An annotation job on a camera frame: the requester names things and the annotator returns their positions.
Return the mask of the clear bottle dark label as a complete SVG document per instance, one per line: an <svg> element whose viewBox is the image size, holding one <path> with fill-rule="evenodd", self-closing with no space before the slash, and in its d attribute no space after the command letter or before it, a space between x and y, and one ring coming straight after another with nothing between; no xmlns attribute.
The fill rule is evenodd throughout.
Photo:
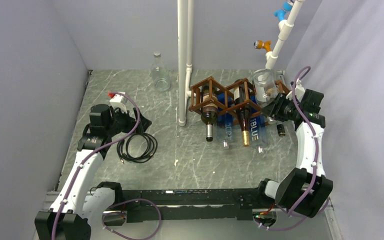
<svg viewBox="0 0 384 240"><path fill-rule="evenodd" d="M169 73L162 60L160 52L153 52L154 61L151 65L150 77L153 80L154 88L160 92L166 92L171 87Z"/></svg>

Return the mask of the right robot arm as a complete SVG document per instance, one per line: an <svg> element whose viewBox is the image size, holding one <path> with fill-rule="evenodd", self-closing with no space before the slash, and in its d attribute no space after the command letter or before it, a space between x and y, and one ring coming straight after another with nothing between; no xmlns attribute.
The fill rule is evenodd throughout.
<svg viewBox="0 0 384 240"><path fill-rule="evenodd" d="M281 181L266 178L255 194L256 203L267 208L272 203L313 218L333 190L322 161L322 138L326 118L320 114L324 94L307 89L301 100L294 102L285 93L262 109L267 116L280 122L292 121L298 142L296 166Z"/></svg>

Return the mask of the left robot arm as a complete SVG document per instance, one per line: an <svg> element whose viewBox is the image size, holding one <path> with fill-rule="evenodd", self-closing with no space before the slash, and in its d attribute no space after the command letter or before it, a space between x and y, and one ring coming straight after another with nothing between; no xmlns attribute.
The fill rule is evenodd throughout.
<svg viewBox="0 0 384 240"><path fill-rule="evenodd" d="M39 211L34 224L40 240L89 240L92 227L104 211L119 209L124 203L121 184L101 182L88 196L90 185L110 149L115 135L142 133L152 122L136 109L129 111L107 104L91 107L89 124L77 143L77 153L70 174L58 197L48 210Z"/></svg>

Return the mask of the clear bottle with cork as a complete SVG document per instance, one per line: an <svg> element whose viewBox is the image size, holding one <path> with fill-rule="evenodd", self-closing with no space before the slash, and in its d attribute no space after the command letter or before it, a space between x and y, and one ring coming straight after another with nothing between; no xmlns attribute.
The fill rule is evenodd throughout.
<svg viewBox="0 0 384 240"><path fill-rule="evenodd" d="M271 69L260 69L251 77L256 103L264 108L277 97L279 91L275 84L275 73Z"/></svg>

